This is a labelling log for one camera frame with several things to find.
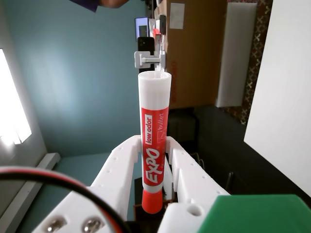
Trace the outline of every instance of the cable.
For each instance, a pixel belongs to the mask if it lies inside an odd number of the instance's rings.
[[[90,192],[84,184],[59,172],[24,166],[0,167],[0,180],[25,180],[48,183],[75,191],[93,201],[103,214],[110,229],[116,233],[130,233],[128,226],[104,200]]]

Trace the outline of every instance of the bright window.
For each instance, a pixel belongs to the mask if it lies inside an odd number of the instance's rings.
[[[8,63],[0,49],[0,136],[20,144],[30,135],[31,130]]]

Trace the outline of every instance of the cardboard box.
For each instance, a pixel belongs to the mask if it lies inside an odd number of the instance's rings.
[[[170,108],[214,104],[225,30],[226,0],[163,0],[167,71],[172,74]]]

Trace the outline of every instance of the red marker label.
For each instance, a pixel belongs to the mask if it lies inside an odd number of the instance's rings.
[[[149,186],[163,182],[168,113],[169,108],[141,109],[143,176]]]

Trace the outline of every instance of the teal wall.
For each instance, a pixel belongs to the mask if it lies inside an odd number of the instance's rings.
[[[139,134],[134,18],[144,3],[93,13],[69,0],[4,0],[48,151],[111,151]]]
[[[66,175],[76,178],[85,185],[90,186],[98,172],[103,167],[108,153],[73,156],[62,158],[55,169]],[[141,177],[141,156],[134,164],[130,200],[128,203],[127,220],[134,221],[135,191],[134,180]],[[18,227],[17,233],[29,233],[54,209],[55,206],[69,193],[63,188],[44,185],[37,194],[32,205],[28,209],[23,221]]]

